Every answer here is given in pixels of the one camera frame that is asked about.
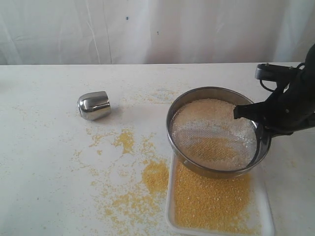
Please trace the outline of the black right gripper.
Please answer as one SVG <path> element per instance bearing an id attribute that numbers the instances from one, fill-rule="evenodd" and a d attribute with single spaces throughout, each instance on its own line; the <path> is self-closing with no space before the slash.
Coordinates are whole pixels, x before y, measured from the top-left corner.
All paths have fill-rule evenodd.
<path id="1" fill-rule="evenodd" d="M 256 122 L 256 152 L 251 166 L 256 166 L 266 157 L 271 146 L 271 134 L 290 135 L 315 126 L 314 72 L 300 70 L 289 80 L 259 82 L 271 95 L 264 102 L 237 105 L 233 110 L 234 119 L 246 118 Z"/>

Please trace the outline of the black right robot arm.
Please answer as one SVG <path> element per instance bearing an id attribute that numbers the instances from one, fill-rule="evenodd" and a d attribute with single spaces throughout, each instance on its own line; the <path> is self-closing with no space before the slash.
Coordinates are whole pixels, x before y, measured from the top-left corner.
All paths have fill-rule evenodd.
<path id="1" fill-rule="evenodd" d="M 276 83 L 276 88 L 266 88 L 271 94 L 265 101 L 237 105 L 233 110 L 235 119 L 246 118 L 257 125 L 251 164 L 266 156 L 273 137 L 315 126 L 315 48 L 311 47 L 305 61 L 296 67 L 258 64 L 255 78 L 263 88 L 264 81 Z"/>

